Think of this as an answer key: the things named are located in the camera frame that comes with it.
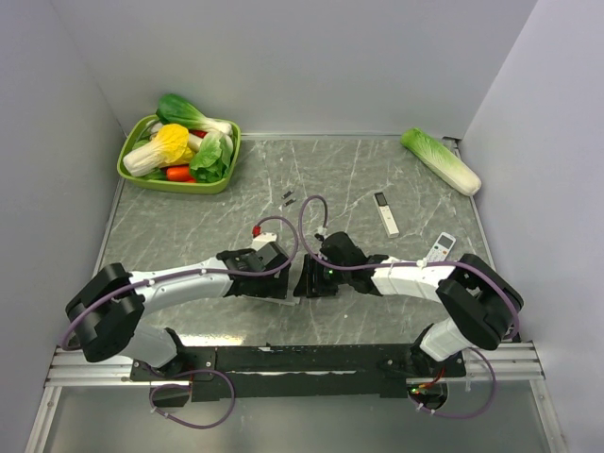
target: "white remote control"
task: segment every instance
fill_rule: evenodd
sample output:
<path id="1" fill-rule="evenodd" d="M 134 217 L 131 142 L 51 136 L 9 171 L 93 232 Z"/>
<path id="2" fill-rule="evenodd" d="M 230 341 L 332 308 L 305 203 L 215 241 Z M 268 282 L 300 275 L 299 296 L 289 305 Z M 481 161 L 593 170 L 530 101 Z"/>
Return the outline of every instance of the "white remote control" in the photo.
<path id="1" fill-rule="evenodd" d="M 384 228 L 386 228 L 386 234 L 391 239 L 397 237 L 398 226 L 396 226 L 396 222 L 394 221 L 393 214 L 390 211 L 390 206 L 388 206 L 384 193 L 374 193 L 374 199 L 376 200 L 377 212 L 379 212 L 381 223 L 384 224 Z"/>
<path id="2" fill-rule="evenodd" d="M 432 248 L 430 248 L 426 260 L 428 262 L 444 261 L 453 248 L 454 243 L 455 238 L 453 236 L 448 233 L 441 233 Z"/>

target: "gray wall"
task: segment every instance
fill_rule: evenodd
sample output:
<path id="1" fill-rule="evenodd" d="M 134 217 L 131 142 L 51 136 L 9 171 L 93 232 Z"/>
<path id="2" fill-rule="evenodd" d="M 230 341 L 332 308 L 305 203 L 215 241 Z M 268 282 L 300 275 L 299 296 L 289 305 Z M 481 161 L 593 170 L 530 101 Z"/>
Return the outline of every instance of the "gray wall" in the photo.
<path id="1" fill-rule="evenodd" d="M 246 132 L 460 137 L 535 0 L 51 0 L 124 128 L 166 91 Z"/>
<path id="2" fill-rule="evenodd" d="M 25 449 L 65 304 L 90 278 L 120 127 L 46 1 L 0 14 L 0 449 Z"/>
<path id="3" fill-rule="evenodd" d="M 604 447 L 604 4 L 541 0 L 462 141 L 571 451 Z"/>

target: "purple cable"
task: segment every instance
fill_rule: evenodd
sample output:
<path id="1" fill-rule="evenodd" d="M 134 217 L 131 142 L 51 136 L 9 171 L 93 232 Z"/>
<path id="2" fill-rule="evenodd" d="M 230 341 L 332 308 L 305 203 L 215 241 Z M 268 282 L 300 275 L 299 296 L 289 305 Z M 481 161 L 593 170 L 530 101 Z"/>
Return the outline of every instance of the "purple cable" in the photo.
<path id="1" fill-rule="evenodd" d="M 149 371 L 151 371 L 156 376 L 160 376 L 155 372 L 155 370 L 153 370 L 150 367 L 149 367 Z M 221 373 L 220 371 L 217 371 L 217 370 L 204 369 L 204 370 L 193 370 L 193 371 L 185 371 L 183 373 L 178 373 L 177 375 L 174 375 L 174 378 L 182 378 L 185 376 L 197 375 L 197 374 L 202 374 L 202 373 L 208 373 L 211 375 L 219 376 L 220 378 L 224 379 L 226 381 L 226 384 L 228 385 L 228 389 L 230 390 L 230 404 L 228 405 L 228 409 L 226 410 L 225 415 L 223 415 L 222 418 L 220 418 L 218 421 L 211 423 L 209 425 L 196 425 L 194 423 L 185 422 L 184 420 L 182 420 L 178 417 L 174 417 L 172 414 L 167 413 L 166 411 L 162 411 L 160 408 L 158 408 L 153 403 L 153 396 L 155 395 L 155 393 L 157 393 L 161 389 L 189 390 L 189 386 L 178 385 L 178 384 L 164 384 L 159 387 L 156 387 L 155 389 L 153 389 L 151 391 L 151 393 L 149 394 L 149 403 L 151 404 L 151 408 L 153 409 L 153 411 L 157 412 L 159 415 L 163 416 L 164 418 L 168 418 L 168 419 L 172 420 L 173 422 L 177 422 L 179 425 L 182 425 L 183 427 L 187 427 L 187 428 L 210 429 L 210 428 L 215 428 L 218 425 L 220 425 L 221 423 L 223 423 L 230 416 L 230 414 L 233 413 L 233 409 L 235 408 L 235 387 L 233 387 L 233 383 L 230 381 L 230 379 L 228 378 L 227 375 L 225 375 L 224 373 Z"/>
<path id="2" fill-rule="evenodd" d="M 74 330 L 76 330 L 77 326 L 79 326 L 79 324 L 82 322 L 82 320 L 86 316 L 88 316 L 89 313 L 98 309 L 101 305 L 109 302 L 113 297 L 117 297 L 120 294 L 140 288 L 142 286 L 147 286 L 147 285 L 153 284 L 154 281 L 172 280 L 174 278 L 200 275 L 200 273 L 203 273 L 203 274 L 228 274 L 230 276 L 241 276 L 241 277 L 268 277 L 268 276 L 271 276 L 273 274 L 280 272 L 282 269 L 285 269 L 287 266 L 289 266 L 291 264 L 291 262 L 295 258 L 295 254 L 298 252 L 298 246 L 299 246 L 298 233 L 295 230 L 295 226 L 292 224 L 292 222 L 290 222 L 285 217 L 282 217 L 280 215 L 271 215 L 268 217 L 264 217 L 263 219 L 259 220 L 256 223 L 256 226 L 259 227 L 264 222 L 267 222 L 269 220 L 279 220 L 279 221 L 283 222 L 285 225 L 287 225 L 290 228 L 290 230 L 294 234 L 294 250 L 292 251 L 292 255 L 290 255 L 286 259 L 286 261 L 283 264 L 281 264 L 280 266 L 276 267 L 275 269 L 271 269 L 270 271 L 264 271 L 264 272 L 246 272 L 246 271 L 235 271 L 235 270 L 229 270 L 229 269 L 210 269 L 210 268 L 208 268 L 208 269 L 189 269 L 187 271 L 178 271 L 178 272 L 174 272 L 172 274 L 166 274 L 161 277 L 156 277 L 153 280 L 145 279 L 142 281 L 137 281 L 135 283 L 130 283 L 129 285 L 118 288 L 117 290 L 112 291 L 109 294 L 105 294 L 100 299 L 95 300 L 87 309 L 82 311 L 76 317 L 76 319 L 74 321 L 72 321 L 72 323 L 67 327 L 67 330 L 65 331 L 65 333 L 63 333 L 63 335 L 61 336 L 60 341 L 59 341 L 60 347 L 65 351 L 78 350 L 80 348 L 79 346 L 69 346 L 69 338 L 70 338 L 71 334 L 74 332 Z"/>
<path id="3" fill-rule="evenodd" d="M 479 415 L 482 415 L 487 410 L 489 410 L 489 408 L 491 408 L 493 401 L 495 401 L 495 395 L 497 394 L 497 379 L 495 377 L 495 370 L 493 369 L 493 366 L 487 360 L 487 358 L 484 357 L 484 354 L 482 354 L 478 349 L 476 349 L 475 347 L 469 347 L 468 349 L 471 349 L 472 352 L 478 354 L 480 356 L 480 358 L 486 363 L 487 367 L 489 368 L 489 372 L 491 373 L 491 379 L 493 380 L 493 386 L 491 387 L 491 394 L 489 394 L 489 399 L 487 399 L 487 402 L 484 403 L 484 406 L 482 406 L 477 411 L 470 412 L 470 413 L 442 413 L 442 412 L 437 412 L 437 411 L 431 411 L 430 409 L 427 409 L 424 406 L 420 406 L 420 403 L 418 403 L 415 398 L 410 396 L 410 400 L 415 405 L 415 408 L 417 410 L 428 413 L 430 415 L 434 415 L 435 417 L 451 418 L 451 419 L 455 419 L 455 420 L 467 420 L 470 418 L 478 417 Z"/>
<path id="4" fill-rule="evenodd" d="M 304 237 L 304 229 L 302 227 L 303 219 L 304 219 L 304 211 L 306 210 L 306 206 L 312 200 L 320 200 L 323 203 L 323 206 L 325 207 L 325 217 L 323 220 L 323 227 L 327 227 L 327 201 L 321 195 L 311 195 L 306 200 L 304 200 L 304 202 L 302 203 L 302 207 L 300 208 L 300 214 L 298 216 L 298 232 L 300 234 L 300 241 L 302 242 L 302 246 L 306 249 L 308 254 L 314 260 L 323 264 L 325 267 L 336 270 L 336 271 L 350 272 L 350 271 L 364 271 L 367 269 L 379 269 L 379 268 L 389 268 L 389 267 L 415 267 L 415 266 L 417 266 L 417 263 L 415 263 L 414 261 L 407 261 L 407 262 L 395 262 L 395 263 L 363 264 L 360 266 L 344 267 L 344 266 L 337 266 L 335 264 L 331 264 L 325 260 L 322 260 L 318 255 L 316 255 L 310 249 L 310 246 L 308 245 L 308 243 L 306 242 L 306 239 Z M 459 267 L 461 269 L 465 269 L 466 271 L 469 271 L 472 274 L 474 274 L 475 276 L 479 277 L 482 281 L 484 281 L 487 285 L 489 285 L 497 293 L 497 295 L 499 297 L 501 297 L 503 302 L 508 307 L 508 310 L 510 310 L 510 313 L 512 314 L 512 332 L 510 332 L 509 335 L 505 336 L 504 339 L 507 340 L 507 339 L 510 339 L 510 338 L 513 338 L 516 336 L 516 334 L 518 333 L 518 328 L 520 326 L 520 320 L 518 319 L 518 311 L 516 310 L 516 307 L 513 305 L 510 298 L 503 292 L 503 290 L 501 290 L 501 288 L 499 288 L 495 284 L 495 282 L 492 279 L 488 278 L 486 275 L 484 275 L 482 272 L 480 272 L 480 270 L 478 270 L 476 267 L 470 266 L 469 264 L 465 264 L 463 262 L 457 262 L 457 261 L 429 262 L 426 264 L 426 266 L 427 267 L 455 266 L 455 267 Z"/>

